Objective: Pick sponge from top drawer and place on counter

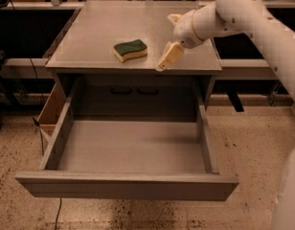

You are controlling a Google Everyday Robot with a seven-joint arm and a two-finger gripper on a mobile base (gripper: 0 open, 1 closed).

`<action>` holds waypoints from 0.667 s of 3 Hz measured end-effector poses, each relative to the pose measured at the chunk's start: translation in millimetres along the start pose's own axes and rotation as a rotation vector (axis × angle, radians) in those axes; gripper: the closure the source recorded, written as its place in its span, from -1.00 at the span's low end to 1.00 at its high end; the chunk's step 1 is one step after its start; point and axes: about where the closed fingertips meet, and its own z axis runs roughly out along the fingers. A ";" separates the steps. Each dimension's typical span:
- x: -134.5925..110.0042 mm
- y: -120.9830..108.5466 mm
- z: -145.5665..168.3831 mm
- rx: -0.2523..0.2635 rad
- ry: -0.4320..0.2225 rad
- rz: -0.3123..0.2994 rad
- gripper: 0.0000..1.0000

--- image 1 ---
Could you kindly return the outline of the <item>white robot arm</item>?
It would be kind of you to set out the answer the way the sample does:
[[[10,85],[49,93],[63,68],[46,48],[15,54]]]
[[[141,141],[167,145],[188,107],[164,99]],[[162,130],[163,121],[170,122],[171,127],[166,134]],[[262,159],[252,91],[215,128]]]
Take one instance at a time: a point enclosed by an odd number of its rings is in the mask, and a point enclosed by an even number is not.
[[[174,42],[158,61],[164,70],[212,37],[246,34],[295,103],[295,32],[276,19],[262,0],[215,0],[184,14],[171,14]],[[288,155],[275,198],[271,230],[295,230],[295,148]]]

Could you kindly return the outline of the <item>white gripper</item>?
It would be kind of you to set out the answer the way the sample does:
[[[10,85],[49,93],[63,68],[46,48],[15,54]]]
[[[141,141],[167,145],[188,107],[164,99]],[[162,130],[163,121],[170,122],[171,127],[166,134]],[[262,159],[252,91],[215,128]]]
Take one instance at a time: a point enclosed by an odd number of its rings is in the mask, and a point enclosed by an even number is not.
[[[206,18],[200,11],[184,14],[172,13],[167,16],[174,26],[173,36],[178,42],[168,42],[157,63],[157,70],[163,71],[184,55],[185,48],[192,49],[206,40]]]

